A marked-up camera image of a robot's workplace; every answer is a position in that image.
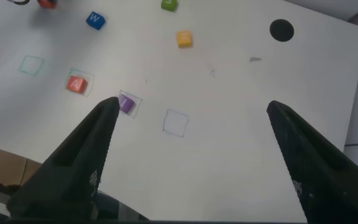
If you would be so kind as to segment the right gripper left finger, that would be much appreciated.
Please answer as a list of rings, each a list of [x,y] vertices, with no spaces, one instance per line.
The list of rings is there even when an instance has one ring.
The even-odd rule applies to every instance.
[[[98,103],[9,199],[13,219],[91,220],[119,100]]]

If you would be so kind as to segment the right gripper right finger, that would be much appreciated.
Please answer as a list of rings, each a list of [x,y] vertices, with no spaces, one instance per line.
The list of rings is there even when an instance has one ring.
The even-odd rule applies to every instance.
[[[289,106],[267,113],[308,223],[358,223],[358,165]]]

